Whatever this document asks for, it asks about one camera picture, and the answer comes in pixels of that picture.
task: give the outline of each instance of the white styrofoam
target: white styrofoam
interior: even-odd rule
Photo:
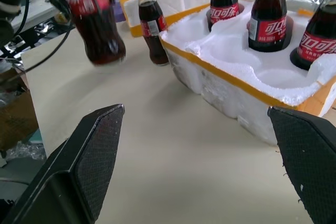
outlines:
[[[184,17],[161,32],[161,38],[180,50],[191,52],[218,69],[243,80],[257,90],[289,106],[297,106],[314,95],[321,84],[336,75],[336,55],[323,55],[309,71],[294,66],[289,59],[291,51],[302,38],[308,19],[294,12],[288,16],[294,21],[291,44],[280,52],[263,53],[248,47],[247,23],[252,3],[240,1],[244,10],[235,18],[217,22],[208,30],[206,8]],[[267,116],[268,105],[242,89],[215,76],[167,49],[177,78],[216,109],[231,118],[237,118],[263,141],[275,145],[276,138]],[[330,94],[330,100],[336,97]],[[323,108],[320,116],[329,108]]]

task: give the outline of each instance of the cardboard box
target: cardboard box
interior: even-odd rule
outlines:
[[[14,69],[0,74],[0,80],[15,76]],[[0,87],[0,91],[15,91],[27,87],[22,79]],[[10,104],[0,108],[0,151],[6,151],[16,145],[18,141],[26,139],[38,129],[37,119],[30,92],[19,95]]]

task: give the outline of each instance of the beige tabletop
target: beige tabletop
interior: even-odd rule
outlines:
[[[149,60],[143,38],[118,24],[120,65],[95,68],[76,30],[28,73],[37,120],[50,154],[80,119],[123,103],[117,161],[98,224],[312,223],[277,148],[254,138],[183,86],[170,66]],[[25,67],[61,41],[23,55]]]

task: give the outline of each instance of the black cable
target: black cable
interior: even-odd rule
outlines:
[[[22,29],[24,28],[24,26],[26,24],[27,16],[28,16],[28,11],[29,11],[29,0],[26,0],[25,12],[23,14],[21,25],[20,25],[19,29],[14,33],[13,38],[15,38],[15,36],[19,35],[19,33],[21,33]]]
[[[40,66],[41,64],[43,64],[44,62],[46,62],[51,56],[53,56],[57,50],[63,45],[63,43],[66,41],[66,39],[68,38],[69,36],[69,33],[71,31],[71,28],[72,28],[72,22],[69,23],[69,27],[68,27],[68,30],[64,36],[64,38],[61,40],[61,42],[57,45],[57,47],[46,57],[44,58],[43,60],[41,60],[40,62],[36,63],[35,65],[31,66],[30,68],[27,68],[24,72],[21,72],[21,73],[18,73],[16,76],[14,77],[11,77],[11,78],[8,78],[8,79],[5,79],[3,81],[0,82],[0,86],[8,83],[8,82],[11,82],[11,81],[14,81],[18,78],[20,78],[21,76],[23,76],[24,74],[32,71],[33,69],[37,68],[38,66]]]
[[[19,184],[24,184],[29,186],[29,183],[27,181],[23,181],[21,179],[16,179],[16,178],[1,178],[0,177],[0,182],[12,182],[12,183],[19,183]]]

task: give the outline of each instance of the styrofoam box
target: styrofoam box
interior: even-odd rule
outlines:
[[[251,2],[235,18],[208,30],[209,8],[184,17],[160,33],[176,77],[193,92],[261,140],[276,145],[269,106],[278,105],[323,116],[336,98],[336,55],[323,55],[309,71],[289,59],[308,18],[288,12],[293,19],[290,45],[263,53],[248,47],[247,23]]]

